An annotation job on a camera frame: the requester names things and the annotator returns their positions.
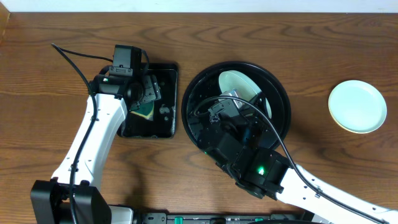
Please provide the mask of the green yellow sponge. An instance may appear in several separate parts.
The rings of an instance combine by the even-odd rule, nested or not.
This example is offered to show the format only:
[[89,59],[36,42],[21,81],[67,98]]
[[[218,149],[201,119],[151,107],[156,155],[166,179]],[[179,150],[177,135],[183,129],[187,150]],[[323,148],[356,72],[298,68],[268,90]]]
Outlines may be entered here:
[[130,113],[152,121],[154,116],[154,102],[151,101],[149,103],[132,105],[130,108]]

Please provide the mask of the light green plate front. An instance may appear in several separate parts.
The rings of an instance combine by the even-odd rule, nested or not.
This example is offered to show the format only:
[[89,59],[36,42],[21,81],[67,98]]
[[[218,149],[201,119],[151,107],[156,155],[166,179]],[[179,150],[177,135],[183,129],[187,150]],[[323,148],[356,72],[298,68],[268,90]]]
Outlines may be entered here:
[[218,79],[221,95],[235,96],[246,101],[253,100],[255,96],[258,107],[263,107],[269,118],[272,118],[271,106],[265,96],[260,96],[262,90],[244,73],[237,70],[228,70],[222,72]]

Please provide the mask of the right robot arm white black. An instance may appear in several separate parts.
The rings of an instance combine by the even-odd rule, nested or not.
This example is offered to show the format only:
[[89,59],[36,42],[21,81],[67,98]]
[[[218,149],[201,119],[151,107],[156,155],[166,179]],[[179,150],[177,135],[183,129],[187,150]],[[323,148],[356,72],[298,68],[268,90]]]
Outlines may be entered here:
[[373,205],[322,181],[271,147],[260,144],[275,134],[254,118],[207,124],[197,146],[236,185],[257,198],[270,197],[308,210],[332,223],[397,223],[397,210]]

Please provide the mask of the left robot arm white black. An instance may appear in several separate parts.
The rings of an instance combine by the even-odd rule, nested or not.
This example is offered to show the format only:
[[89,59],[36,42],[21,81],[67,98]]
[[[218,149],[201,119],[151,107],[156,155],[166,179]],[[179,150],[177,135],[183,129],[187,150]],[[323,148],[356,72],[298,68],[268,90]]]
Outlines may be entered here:
[[100,193],[104,165],[130,113],[161,98],[154,75],[97,75],[83,121],[50,180],[35,181],[30,199],[37,223],[133,223],[134,210],[109,205]]

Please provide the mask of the light green plate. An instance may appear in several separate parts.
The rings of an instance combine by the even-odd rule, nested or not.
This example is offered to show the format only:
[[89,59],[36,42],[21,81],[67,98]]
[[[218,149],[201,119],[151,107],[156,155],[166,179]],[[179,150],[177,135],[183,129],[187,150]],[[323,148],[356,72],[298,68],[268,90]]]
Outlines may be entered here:
[[356,134],[379,129],[387,118],[387,104],[381,92],[361,80],[347,80],[332,89],[328,109],[334,122]]
[[253,100],[255,96],[258,107],[263,107],[269,118],[272,118],[271,106],[265,96],[260,96],[262,90],[244,73],[237,70],[228,70],[222,72],[218,79],[221,95],[235,96],[246,101]]

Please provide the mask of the yellow plate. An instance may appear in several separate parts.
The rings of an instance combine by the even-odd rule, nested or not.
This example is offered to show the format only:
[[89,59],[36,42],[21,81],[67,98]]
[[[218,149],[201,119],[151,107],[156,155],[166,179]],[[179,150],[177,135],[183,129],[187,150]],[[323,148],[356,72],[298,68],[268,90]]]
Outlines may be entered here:
[[333,110],[329,109],[329,114],[330,114],[331,119],[333,120],[333,123],[335,125],[337,125],[339,128],[344,129],[345,131],[348,131],[348,132],[351,132],[351,133],[358,134],[357,130],[353,129],[350,126],[347,126],[346,123],[345,123],[345,120],[340,118],[338,116],[338,114],[335,113]]

